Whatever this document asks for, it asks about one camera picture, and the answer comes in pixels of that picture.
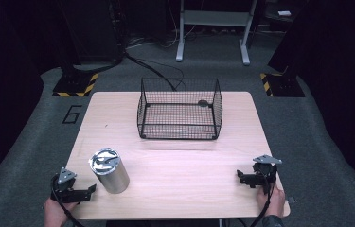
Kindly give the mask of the wooden table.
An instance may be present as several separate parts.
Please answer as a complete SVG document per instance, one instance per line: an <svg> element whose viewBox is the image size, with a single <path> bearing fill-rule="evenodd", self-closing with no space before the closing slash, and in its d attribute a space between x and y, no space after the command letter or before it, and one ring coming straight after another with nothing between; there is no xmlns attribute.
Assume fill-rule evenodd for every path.
<svg viewBox="0 0 355 227"><path fill-rule="evenodd" d="M80 126L67 168L77 189L94 185L91 200L73 212L85 220L251 218L257 190L240 183L255 158L270 149L248 92L222 93L222 129L216 140L147 140L138 135L137 92L96 92ZM130 177L108 193L89 167L102 148L116 150Z"/></svg>

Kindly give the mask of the person's left hand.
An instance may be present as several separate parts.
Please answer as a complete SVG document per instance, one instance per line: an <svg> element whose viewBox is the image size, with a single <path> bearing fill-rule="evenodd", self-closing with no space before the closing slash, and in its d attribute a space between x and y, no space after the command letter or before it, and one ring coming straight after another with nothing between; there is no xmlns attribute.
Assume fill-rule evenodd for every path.
<svg viewBox="0 0 355 227"><path fill-rule="evenodd" d="M44 202L44 227L63 227L69 220L62 207L48 198Z"/></svg>

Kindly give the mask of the silver metal can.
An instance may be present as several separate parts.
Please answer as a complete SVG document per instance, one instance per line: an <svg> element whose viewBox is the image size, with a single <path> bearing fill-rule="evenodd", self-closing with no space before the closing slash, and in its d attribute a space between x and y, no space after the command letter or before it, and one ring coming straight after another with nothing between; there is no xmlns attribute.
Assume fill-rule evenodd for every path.
<svg viewBox="0 0 355 227"><path fill-rule="evenodd" d="M97 151L89 166L108 193L119 194L127 189L130 177L118 152L111 148Z"/></svg>

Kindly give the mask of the black wire mesh basket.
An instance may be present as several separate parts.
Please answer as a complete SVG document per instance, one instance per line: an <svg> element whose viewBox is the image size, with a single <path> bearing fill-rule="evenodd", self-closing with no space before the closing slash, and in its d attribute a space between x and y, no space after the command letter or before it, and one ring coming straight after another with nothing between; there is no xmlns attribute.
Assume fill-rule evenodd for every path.
<svg viewBox="0 0 355 227"><path fill-rule="evenodd" d="M137 128L143 139L216 140L222 114L217 79L141 79Z"/></svg>

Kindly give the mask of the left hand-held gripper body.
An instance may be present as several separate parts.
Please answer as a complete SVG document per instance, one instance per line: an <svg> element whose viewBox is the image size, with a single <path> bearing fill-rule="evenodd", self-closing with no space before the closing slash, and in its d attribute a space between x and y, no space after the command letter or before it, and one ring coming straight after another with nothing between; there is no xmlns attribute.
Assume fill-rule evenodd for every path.
<svg viewBox="0 0 355 227"><path fill-rule="evenodd" d="M80 192L73 189L77 174L62 168L51 180L51 195L53 201L64 203L81 202Z"/></svg>

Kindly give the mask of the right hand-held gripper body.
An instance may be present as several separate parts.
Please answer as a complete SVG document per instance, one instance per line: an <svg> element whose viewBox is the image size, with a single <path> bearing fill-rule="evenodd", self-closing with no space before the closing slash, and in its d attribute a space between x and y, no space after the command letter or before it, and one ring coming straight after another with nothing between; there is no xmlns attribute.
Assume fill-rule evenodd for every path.
<svg viewBox="0 0 355 227"><path fill-rule="evenodd" d="M261 185L265 195L271 192L271 184L276 181L277 166L282 164L281 159L264 154L253 159L255 182L253 187Z"/></svg>

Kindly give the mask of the person's right hand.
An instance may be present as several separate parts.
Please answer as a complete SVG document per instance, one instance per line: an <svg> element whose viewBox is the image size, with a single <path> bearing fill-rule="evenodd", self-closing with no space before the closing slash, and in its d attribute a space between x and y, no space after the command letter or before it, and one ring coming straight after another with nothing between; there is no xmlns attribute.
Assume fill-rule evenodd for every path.
<svg viewBox="0 0 355 227"><path fill-rule="evenodd" d="M260 188L257 192L257 204L259 210L264 208L266 202L269 201L269 207L267 208L264 216L277 216L283 218L284 215L284 205L285 205L285 193L278 187L274 187L271 197L264 194L263 188Z"/></svg>

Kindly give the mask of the grey metal stand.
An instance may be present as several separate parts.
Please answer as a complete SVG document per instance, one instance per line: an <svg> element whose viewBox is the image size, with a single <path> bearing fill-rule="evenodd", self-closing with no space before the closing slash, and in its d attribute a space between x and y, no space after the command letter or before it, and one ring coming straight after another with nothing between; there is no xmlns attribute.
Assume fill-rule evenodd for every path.
<svg viewBox="0 0 355 227"><path fill-rule="evenodd" d="M248 12L206 11L185 9L185 0L180 0L179 42L175 60L181 62L184 58L185 25L193 26L229 26L243 27L244 34L239 40L241 61L244 65L250 64L247 40L257 7L257 0L251 0Z"/></svg>

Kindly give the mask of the black stand yellow striped base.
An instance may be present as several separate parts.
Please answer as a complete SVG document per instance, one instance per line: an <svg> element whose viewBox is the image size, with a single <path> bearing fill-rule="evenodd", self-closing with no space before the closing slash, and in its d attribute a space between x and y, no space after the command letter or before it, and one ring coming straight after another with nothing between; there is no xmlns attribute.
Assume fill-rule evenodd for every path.
<svg viewBox="0 0 355 227"><path fill-rule="evenodd" d="M260 79L269 97L304 97L295 70L287 66L282 73L261 73Z"/></svg>
<svg viewBox="0 0 355 227"><path fill-rule="evenodd" d="M53 89L53 96L88 96L98 77L98 71L76 69L62 53L56 56L56 60L62 70L62 76Z"/></svg>

